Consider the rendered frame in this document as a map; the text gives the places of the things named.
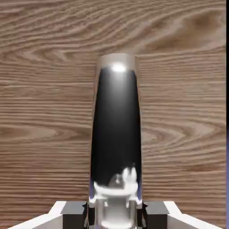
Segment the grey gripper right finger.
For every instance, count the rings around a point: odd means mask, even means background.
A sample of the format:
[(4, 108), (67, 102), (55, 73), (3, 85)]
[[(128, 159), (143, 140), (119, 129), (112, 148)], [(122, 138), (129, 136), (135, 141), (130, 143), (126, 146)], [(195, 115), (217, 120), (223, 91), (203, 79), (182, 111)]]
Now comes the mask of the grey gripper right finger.
[(148, 201), (142, 206), (141, 229), (222, 229), (180, 211), (173, 201)]

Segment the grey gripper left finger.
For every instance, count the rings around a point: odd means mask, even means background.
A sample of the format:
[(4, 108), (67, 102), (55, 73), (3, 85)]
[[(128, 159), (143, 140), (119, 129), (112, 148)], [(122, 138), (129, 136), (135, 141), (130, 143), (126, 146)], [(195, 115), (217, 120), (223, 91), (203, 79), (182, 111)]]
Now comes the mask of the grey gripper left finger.
[(46, 214), (7, 229), (85, 229), (85, 201), (57, 201)]

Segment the curved shiny metal handle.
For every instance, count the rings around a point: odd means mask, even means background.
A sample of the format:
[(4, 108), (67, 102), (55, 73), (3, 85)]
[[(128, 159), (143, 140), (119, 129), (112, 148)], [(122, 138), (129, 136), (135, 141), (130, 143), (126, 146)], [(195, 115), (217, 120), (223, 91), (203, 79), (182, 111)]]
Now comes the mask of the curved shiny metal handle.
[(139, 229), (142, 154), (134, 56), (98, 59), (93, 104), (87, 229)]

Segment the light wood cabinet door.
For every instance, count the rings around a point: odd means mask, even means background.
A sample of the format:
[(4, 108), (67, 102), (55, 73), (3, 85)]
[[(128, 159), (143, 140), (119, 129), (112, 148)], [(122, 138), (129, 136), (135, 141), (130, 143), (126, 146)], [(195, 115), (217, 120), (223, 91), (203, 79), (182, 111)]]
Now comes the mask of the light wood cabinet door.
[(226, 0), (0, 0), (0, 229), (86, 200), (99, 56), (139, 63), (144, 200), (226, 227)]

